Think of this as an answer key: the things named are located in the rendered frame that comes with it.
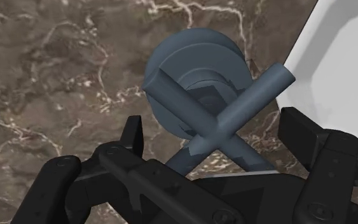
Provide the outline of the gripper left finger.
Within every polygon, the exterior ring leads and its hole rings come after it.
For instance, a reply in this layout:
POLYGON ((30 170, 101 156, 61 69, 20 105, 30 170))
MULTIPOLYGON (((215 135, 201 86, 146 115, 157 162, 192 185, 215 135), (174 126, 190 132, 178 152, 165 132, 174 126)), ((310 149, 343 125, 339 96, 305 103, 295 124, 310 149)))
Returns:
POLYGON ((143 146, 142 120, 134 115, 119 141, 99 145, 88 160, 50 159, 11 224, 85 224, 103 203, 128 224, 246 224, 232 205, 161 162, 142 159, 143 146))

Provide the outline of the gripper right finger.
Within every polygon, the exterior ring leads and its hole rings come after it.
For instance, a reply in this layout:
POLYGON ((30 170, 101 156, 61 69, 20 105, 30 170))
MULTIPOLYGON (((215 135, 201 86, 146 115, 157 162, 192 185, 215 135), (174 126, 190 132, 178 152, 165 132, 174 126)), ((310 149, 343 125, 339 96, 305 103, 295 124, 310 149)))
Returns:
POLYGON ((324 129, 294 107, 281 109, 278 137, 309 172, 293 224, 358 224, 358 138, 324 129))

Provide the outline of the white basin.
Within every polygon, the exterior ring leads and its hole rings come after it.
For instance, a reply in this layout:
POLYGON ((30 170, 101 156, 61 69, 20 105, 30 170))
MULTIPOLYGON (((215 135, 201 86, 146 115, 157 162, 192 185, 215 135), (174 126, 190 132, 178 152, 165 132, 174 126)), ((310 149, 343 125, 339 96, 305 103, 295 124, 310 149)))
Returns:
POLYGON ((358 137, 358 0, 318 0, 284 65, 296 81, 280 108, 358 137))

